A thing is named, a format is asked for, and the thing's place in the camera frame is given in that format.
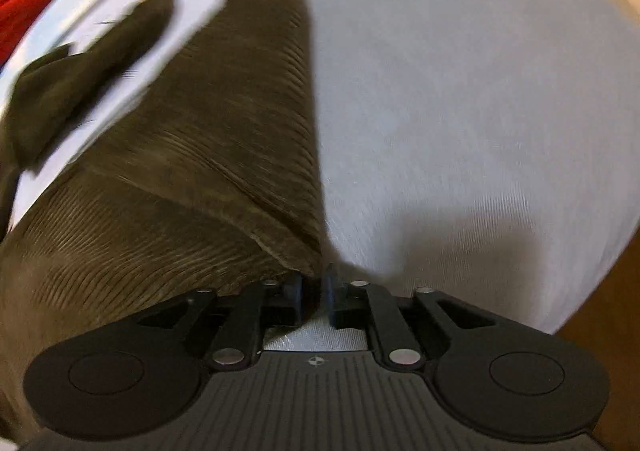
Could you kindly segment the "brown corduroy pants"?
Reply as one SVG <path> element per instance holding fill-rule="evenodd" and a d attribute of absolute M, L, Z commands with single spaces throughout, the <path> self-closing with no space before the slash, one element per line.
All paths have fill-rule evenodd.
<path fill-rule="evenodd" d="M 306 0 L 224 0 L 141 100 L 1 226 L 1 434 L 58 341 L 171 297 L 321 267 Z"/>

